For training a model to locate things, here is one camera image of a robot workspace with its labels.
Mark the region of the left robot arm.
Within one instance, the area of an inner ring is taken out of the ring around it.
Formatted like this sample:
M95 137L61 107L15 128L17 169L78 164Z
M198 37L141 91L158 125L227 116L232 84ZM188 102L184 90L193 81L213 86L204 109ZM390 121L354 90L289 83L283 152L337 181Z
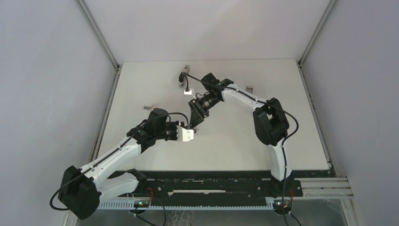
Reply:
M153 109L148 118L126 133L111 150L79 168L70 166L64 171L60 188L54 198L78 219L90 217L103 202L122 194L142 196L147 183L136 170L115 178L110 176L120 166L154 146L157 140L188 142L194 139L195 129L188 121L170 121L171 113L161 108Z

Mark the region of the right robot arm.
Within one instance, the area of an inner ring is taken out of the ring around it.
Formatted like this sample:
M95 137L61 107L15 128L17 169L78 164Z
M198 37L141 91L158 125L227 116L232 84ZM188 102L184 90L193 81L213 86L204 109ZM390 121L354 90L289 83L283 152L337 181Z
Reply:
M284 152L284 139L288 137L289 122L278 99L262 99L241 89L229 79L219 80L212 73L205 75L200 83L206 89L201 98L192 99L190 126L201 124L209 110L220 102L227 102L246 110L253 116L255 134L267 146L271 158L272 191L284 196L291 185L287 178L291 174Z

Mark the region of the small pink white stapler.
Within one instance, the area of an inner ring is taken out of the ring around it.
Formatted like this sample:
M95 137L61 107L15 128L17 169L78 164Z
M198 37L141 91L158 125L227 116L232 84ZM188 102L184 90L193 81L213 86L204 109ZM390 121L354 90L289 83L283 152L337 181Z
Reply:
M143 109L146 111L153 111L156 107L154 105L152 106L144 106Z

